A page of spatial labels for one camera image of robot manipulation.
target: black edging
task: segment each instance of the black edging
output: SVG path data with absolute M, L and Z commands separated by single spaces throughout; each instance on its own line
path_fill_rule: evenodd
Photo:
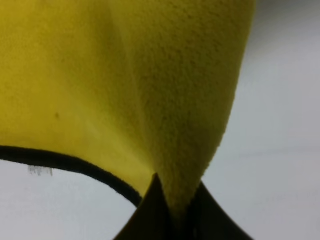
M 142 201 L 140 194 L 126 182 L 112 173 L 77 157 L 52 151 L 0 146 L 0 160 L 84 174 L 109 185 L 109 187 L 124 196 L 136 207 Z

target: fleece texture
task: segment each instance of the fleece texture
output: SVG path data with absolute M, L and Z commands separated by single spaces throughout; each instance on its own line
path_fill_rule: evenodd
M 0 145 L 81 158 L 172 215 L 225 132 L 254 0 L 0 0 Z

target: yellow hat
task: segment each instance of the yellow hat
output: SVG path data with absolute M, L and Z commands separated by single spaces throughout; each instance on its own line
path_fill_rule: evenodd
M 83 173 L 185 222 L 225 132 L 254 0 L 0 4 L 0 159 Z

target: yellow fleece fabric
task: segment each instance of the yellow fleece fabric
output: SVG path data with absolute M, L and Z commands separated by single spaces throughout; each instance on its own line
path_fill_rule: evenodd
M 158 173 L 181 215 L 225 132 L 254 5 L 0 0 L 0 145 L 81 158 L 142 196 Z

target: white background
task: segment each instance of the white background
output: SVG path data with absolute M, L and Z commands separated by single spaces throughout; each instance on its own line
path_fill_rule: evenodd
M 258 4 L 236 100 L 203 180 L 257 240 L 320 239 L 320 1 Z M 0 239 L 110 240 L 135 208 L 89 177 L 0 161 Z

